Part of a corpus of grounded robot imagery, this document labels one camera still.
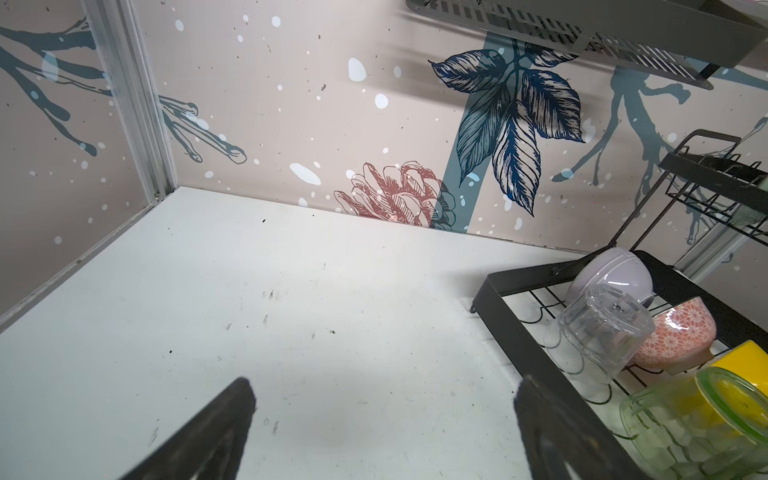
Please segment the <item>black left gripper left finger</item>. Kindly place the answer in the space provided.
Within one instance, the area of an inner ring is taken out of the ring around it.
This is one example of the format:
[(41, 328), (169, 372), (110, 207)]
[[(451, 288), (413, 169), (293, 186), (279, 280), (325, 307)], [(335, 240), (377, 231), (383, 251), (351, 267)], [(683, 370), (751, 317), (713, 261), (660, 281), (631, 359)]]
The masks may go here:
[(126, 479), (237, 477), (257, 400), (239, 377), (146, 459)]

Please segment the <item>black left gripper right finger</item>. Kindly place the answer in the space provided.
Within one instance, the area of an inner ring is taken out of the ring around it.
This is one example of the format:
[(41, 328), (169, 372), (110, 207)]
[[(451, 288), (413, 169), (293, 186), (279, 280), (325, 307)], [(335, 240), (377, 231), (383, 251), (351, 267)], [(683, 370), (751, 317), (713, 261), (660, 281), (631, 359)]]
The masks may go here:
[(598, 431), (561, 398), (526, 375), (514, 399), (534, 479), (646, 479), (613, 435)]

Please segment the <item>clear glass cup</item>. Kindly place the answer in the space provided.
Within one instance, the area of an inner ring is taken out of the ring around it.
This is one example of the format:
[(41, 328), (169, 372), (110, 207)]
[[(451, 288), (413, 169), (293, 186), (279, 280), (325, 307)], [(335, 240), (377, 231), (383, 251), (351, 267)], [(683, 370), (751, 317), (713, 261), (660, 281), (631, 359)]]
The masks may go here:
[(546, 327), (541, 345), (577, 385), (610, 384), (655, 331), (650, 312), (606, 284), (589, 286)]

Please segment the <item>green glass cup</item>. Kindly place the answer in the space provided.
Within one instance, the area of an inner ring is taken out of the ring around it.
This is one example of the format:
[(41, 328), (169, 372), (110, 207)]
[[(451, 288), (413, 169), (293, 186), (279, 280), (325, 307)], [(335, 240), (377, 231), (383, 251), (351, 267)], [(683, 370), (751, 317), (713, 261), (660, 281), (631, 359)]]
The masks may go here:
[(650, 386), (620, 419), (656, 479), (747, 479), (767, 469), (767, 396), (719, 367)]

